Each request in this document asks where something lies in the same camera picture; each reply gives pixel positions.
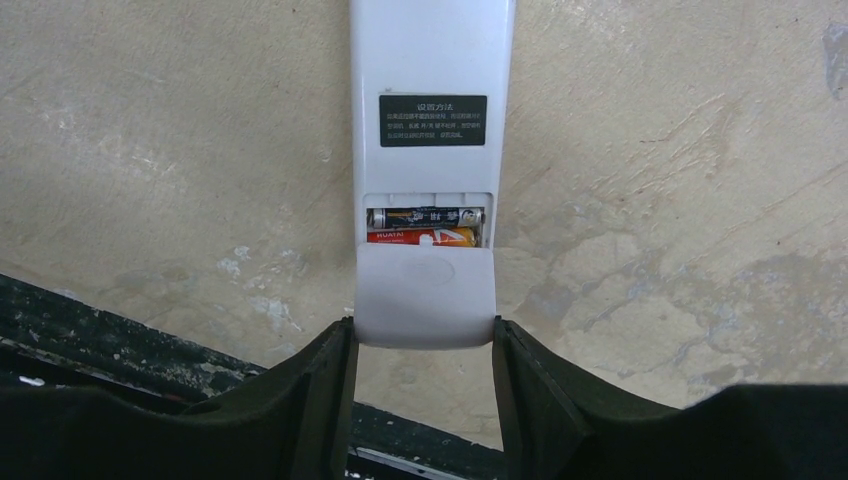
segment battery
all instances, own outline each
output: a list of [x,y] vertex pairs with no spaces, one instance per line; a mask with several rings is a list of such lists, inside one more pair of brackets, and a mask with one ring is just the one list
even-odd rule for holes
[[441,247],[476,247],[477,235],[474,229],[461,228],[425,228],[420,230],[396,230],[393,232],[369,232],[370,243],[400,243],[419,245],[421,237],[429,235],[433,245]]
[[479,227],[483,209],[478,207],[372,208],[368,226],[376,230],[396,228]]

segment label with chinese text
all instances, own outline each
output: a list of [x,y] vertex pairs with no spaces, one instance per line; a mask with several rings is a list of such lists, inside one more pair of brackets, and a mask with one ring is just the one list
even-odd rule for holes
[[380,146],[485,144],[485,95],[380,96]]

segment concrete floor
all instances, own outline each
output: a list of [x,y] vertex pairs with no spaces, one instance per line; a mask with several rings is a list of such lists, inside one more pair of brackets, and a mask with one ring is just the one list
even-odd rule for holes
[[[519,2],[500,312],[676,406],[848,381],[840,23],[834,0]],[[0,271],[292,355],[352,307],[348,35],[330,0],[0,0]],[[499,445],[489,355],[364,348],[357,397]]]

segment black battery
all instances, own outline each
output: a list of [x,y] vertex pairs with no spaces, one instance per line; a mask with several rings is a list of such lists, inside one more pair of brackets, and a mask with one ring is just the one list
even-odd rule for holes
[[478,207],[371,208],[368,226],[375,230],[398,228],[479,227],[484,221]]

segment orange battery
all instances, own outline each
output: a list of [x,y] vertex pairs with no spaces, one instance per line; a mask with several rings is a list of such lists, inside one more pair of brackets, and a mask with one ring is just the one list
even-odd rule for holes
[[477,236],[471,228],[425,228],[421,230],[394,230],[391,232],[368,232],[369,243],[401,243],[419,245],[421,237],[429,235],[433,245],[442,247],[476,247]]

